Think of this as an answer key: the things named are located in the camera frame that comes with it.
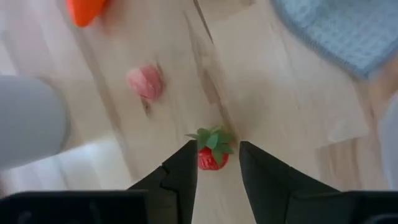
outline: blue cloth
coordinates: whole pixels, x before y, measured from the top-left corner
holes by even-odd
[[[359,78],[371,78],[398,49],[398,0],[272,3],[294,34]]]

